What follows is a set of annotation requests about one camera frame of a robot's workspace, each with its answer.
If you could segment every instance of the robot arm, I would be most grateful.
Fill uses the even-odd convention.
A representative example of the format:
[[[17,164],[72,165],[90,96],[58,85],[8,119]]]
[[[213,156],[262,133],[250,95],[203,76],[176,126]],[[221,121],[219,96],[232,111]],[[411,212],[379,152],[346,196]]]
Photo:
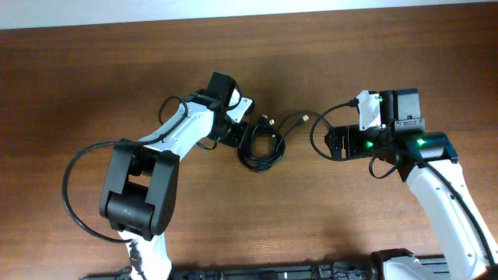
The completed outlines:
[[[244,140],[248,124],[241,119],[254,102],[242,97],[237,88],[232,78],[215,72],[208,89],[184,98],[188,108],[181,104],[171,119],[140,142],[157,139],[176,125],[164,140],[139,148],[114,148],[100,214],[123,240],[133,240],[127,244],[132,279],[165,280],[169,276],[164,231],[174,211],[179,163],[188,151],[206,136],[232,147]],[[186,109],[188,115],[181,121]],[[151,176],[149,187],[128,180],[140,175]]]
[[[333,128],[325,137],[334,160],[374,156],[370,167],[376,157],[395,165],[429,218],[447,259],[451,279],[474,279],[485,273],[486,267],[494,265],[489,260],[498,259],[498,246],[468,193],[458,154],[448,137],[440,132],[425,133],[417,90],[379,93],[364,90],[356,97],[356,103],[359,125]],[[422,161],[451,182],[453,191]],[[488,252],[483,240],[489,245]],[[406,268],[397,263],[389,270],[384,263],[384,278],[431,278],[426,273],[421,278],[418,277],[421,274],[413,276],[412,269],[407,272],[400,267]]]

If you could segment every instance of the white wall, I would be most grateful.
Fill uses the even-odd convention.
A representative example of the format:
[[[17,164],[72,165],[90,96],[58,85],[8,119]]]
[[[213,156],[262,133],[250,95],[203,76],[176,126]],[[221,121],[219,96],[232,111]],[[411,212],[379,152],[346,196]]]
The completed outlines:
[[[0,0],[0,29],[490,1],[492,0]]]

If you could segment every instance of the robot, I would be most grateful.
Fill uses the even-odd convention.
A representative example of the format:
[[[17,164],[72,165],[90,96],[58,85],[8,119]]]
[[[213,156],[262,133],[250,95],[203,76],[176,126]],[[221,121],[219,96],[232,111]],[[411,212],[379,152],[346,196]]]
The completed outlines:
[[[93,236],[113,243],[124,243],[132,265],[131,270],[120,271],[112,277],[83,279],[166,280],[189,279],[229,280],[230,273],[205,271],[189,275],[171,273],[172,264],[166,252],[166,230],[174,213],[179,162],[199,140],[208,137],[216,144],[243,149],[257,130],[242,121],[254,108],[254,101],[241,95],[237,82],[228,75],[214,72],[207,89],[181,99],[177,112],[158,130],[138,142],[122,139],[119,142],[99,143],[81,151],[68,165],[63,180],[62,196],[65,207],[75,222]],[[358,110],[359,123],[341,127],[332,126],[324,137],[330,156],[314,143],[314,130],[329,112],[340,107]],[[307,121],[307,115],[298,121]],[[278,162],[283,155],[286,134],[271,130],[272,120],[266,116],[258,124],[276,137],[273,153]],[[339,104],[321,114],[314,122],[310,143],[315,151],[332,161],[346,161],[371,157],[372,176],[382,179],[399,172],[410,191],[422,205],[445,257],[445,264],[453,280],[493,276],[498,259],[498,245],[484,223],[472,200],[458,162],[458,154],[449,138],[441,132],[426,133],[421,116],[417,89],[362,91],[355,99]],[[107,179],[100,199],[100,215],[109,220],[121,240],[103,236],[79,219],[68,201],[68,179],[75,162],[87,152],[101,146],[113,145]],[[373,164],[381,159],[393,165],[383,176],[376,176]],[[259,171],[271,165],[262,163]],[[151,176],[149,187],[128,180],[130,176]],[[340,276],[324,266],[309,266],[307,276],[313,279],[441,279],[423,265],[408,250],[374,252],[368,272],[342,272]],[[263,269],[248,273],[244,279],[287,279],[293,268]]]

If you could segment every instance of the table top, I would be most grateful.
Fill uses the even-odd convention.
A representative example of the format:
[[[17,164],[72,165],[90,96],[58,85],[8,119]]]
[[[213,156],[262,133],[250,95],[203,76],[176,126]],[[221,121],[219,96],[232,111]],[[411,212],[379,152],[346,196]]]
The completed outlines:
[[[205,88],[213,71],[254,99],[250,123],[322,112],[363,89],[418,88],[426,130],[450,137],[498,237],[497,13],[488,3],[0,31],[2,278],[77,278],[127,265],[123,245],[69,218],[62,174],[88,145],[156,130],[162,101]],[[355,124],[358,114],[342,108],[328,119]],[[283,160],[260,174],[235,149],[194,147],[180,164],[166,231],[173,263],[336,261],[399,247],[440,253],[396,173],[377,180],[368,159],[322,159],[309,130],[289,135]],[[317,130],[317,142],[325,133]],[[84,221],[117,237],[98,213],[110,151],[78,162],[69,196]],[[379,163],[378,172],[388,168]]]

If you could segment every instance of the wood grain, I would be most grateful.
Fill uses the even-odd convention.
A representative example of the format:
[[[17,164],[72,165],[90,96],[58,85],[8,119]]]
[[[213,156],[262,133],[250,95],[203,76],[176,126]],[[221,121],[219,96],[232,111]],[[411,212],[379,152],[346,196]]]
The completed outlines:
[[[89,236],[65,212],[66,164],[95,142],[154,131],[163,99],[206,87],[213,71],[254,98],[251,122],[323,111],[362,89],[417,87],[427,130],[450,136],[497,237],[497,14],[488,3],[0,31],[2,278],[74,279],[126,265],[124,246]],[[357,118],[342,109],[329,120]],[[440,252],[398,175],[375,180],[367,159],[322,159],[309,126],[289,136],[267,173],[248,172],[228,147],[185,157],[167,229],[175,264]],[[110,149],[83,158],[70,198],[89,225],[117,236],[98,214],[109,159]]]

